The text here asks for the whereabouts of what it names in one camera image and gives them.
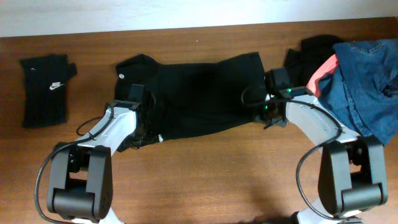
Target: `black fabric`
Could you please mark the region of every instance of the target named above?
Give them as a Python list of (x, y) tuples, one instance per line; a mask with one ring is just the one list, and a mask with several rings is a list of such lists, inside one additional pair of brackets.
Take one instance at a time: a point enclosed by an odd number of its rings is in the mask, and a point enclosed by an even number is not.
[(335, 51), (334, 44), (345, 42), (334, 35), (318, 35), (301, 41), (301, 52), (289, 49), (284, 67), (294, 86), (306, 86), (311, 76)]
[[(241, 104), (247, 86), (264, 85), (258, 53), (218, 63), (162, 65), (138, 55), (116, 66), (115, 100), (126, 100), (133, 83), (145, 85), (156, 97), (148, 114), (151, 132), (163, 140), (217, 133), (253, 121), (253, 109)], [(265, 90), (251, 92), (260, 100)]]
[(25, 73), (25, 128), (66, 122), (65, 84), (77, 74), (67, 55), (48, 55), (21, 60)]

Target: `denim jeans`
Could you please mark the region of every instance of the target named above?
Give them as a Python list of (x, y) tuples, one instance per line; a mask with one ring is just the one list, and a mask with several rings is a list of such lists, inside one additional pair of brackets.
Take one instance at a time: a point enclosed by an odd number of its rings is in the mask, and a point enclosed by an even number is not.
[(386, 145), (398, 130), (398, 39), (333, 46), (339, 67), (319, 82), (320, 103), (347, 127)]

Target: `wooden table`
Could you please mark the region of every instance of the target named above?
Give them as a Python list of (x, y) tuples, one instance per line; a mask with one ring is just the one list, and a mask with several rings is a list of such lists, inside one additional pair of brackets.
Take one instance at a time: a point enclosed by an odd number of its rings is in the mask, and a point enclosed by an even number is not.
[[(347, 41), (396, 38), (398, 24), (395, 18), (381, 18), (0, 39), (0, 223), (44, 223), (33, 201), (38, 169), (56, 143), (76, 139), (75, 128), (101, 114), (113, 99), (116, 63), (140, 53), (169, 64), (217, 62), (258, 51), (269, 70), (282, 65), (288, 48), (317, 34)], [(25, 93), (19, 59), (50, 53), (68, 54), (78, 67), (67, 87), (68, 122), (21, 128)], [(292, 124), (267, 130), (247, 124), (116, 153), (112, 207), (129, 224), (236, 223), (287, 216), (305, 208), (294, 173), (310, 147)], [(361, 214), (367, 223), (398, 219), (397, 148), (397, 137), (385, 148), (389, 201)], [(319, 165), (317, 154), (303, 167), (303, 187), (311, 200), (317, 197)], [(48, 178), (46, 169), (40, 188), (45, 211)]]

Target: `white logo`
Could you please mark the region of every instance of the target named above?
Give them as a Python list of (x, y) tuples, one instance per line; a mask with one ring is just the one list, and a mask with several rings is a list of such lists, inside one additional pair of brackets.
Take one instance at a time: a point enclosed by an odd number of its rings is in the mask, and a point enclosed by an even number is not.
[(50, 90), (54, 90), (54, 89), (56, 89), (56, 88), (58, 88), (58, 87), (60, 87), (62, 85), (64, 85), (64, 84), (61, 84), (61, 82), (52, 83), (51, 86), (50, 86)]

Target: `orange cloth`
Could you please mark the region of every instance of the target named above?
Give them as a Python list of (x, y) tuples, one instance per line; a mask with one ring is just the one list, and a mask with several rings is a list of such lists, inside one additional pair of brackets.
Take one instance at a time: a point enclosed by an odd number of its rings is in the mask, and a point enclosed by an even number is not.
[(318, 70), (312, 75), (308, 81), (307, 88), (316, 96), (321, 95), (318, 81), (321, 80), (326, 74), (333, 74), (338, 66), (338, 59), (336, 54), (332, 55)]

